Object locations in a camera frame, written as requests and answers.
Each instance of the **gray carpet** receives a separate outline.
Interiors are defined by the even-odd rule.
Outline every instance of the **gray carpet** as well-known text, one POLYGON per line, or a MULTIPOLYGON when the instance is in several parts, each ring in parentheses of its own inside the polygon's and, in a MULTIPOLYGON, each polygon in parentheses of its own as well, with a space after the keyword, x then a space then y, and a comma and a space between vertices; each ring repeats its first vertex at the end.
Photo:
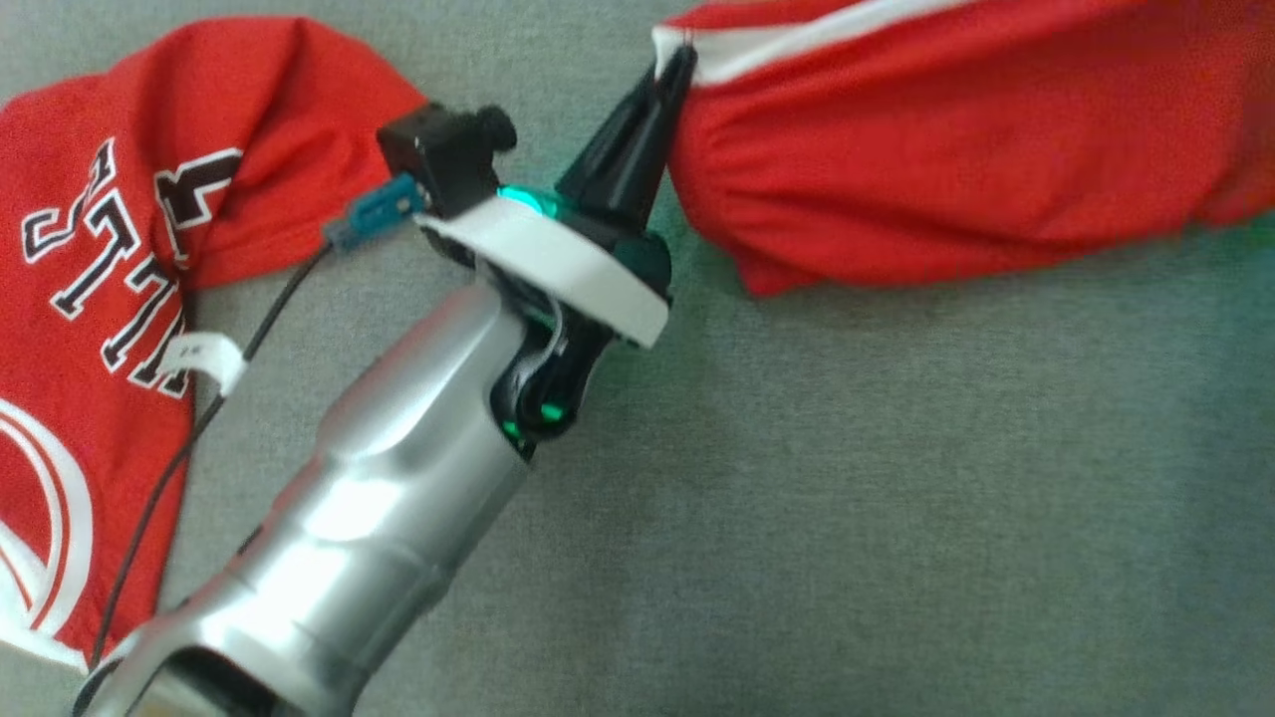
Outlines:
MULTIPOLYGON (((440 100, 502 103, 505 179, 546 184, 682 8, 4 0, 0 100, 196 17, 303 13, 440 100)), ((673 196, 657 214, 664 339, 611 357, 360 716, 1275 713, 1275 222, 759 302, 673 196)), ((404 237, 301 290, 196 453, 166 605, 463 278, 404 237)), ((282 282, 204 295, 203 328, 245 341, 282 282)), ((0 651, 5 716, 57 714, 75 685, 0 651)))

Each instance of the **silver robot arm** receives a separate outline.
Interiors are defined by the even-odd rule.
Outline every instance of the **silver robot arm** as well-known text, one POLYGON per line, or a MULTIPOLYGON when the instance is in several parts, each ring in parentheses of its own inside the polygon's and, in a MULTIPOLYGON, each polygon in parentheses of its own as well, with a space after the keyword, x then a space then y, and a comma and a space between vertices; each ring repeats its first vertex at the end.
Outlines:
MULTIPOLYGON (((382 128, 411 189, 391 204, 474 282, 346 390, 260 527, 106 656, 73 714, 352 713, 537 447, 574 424, 601 353, 663 329, 669 259, 645 223, 694 64, 686 48, 658 80, 648 71, 553 193, 496 180, 492 152, 514 144, 496 110, 435 103, 382 128)), ((353 208, 347 233, 384 205, 353 208)))

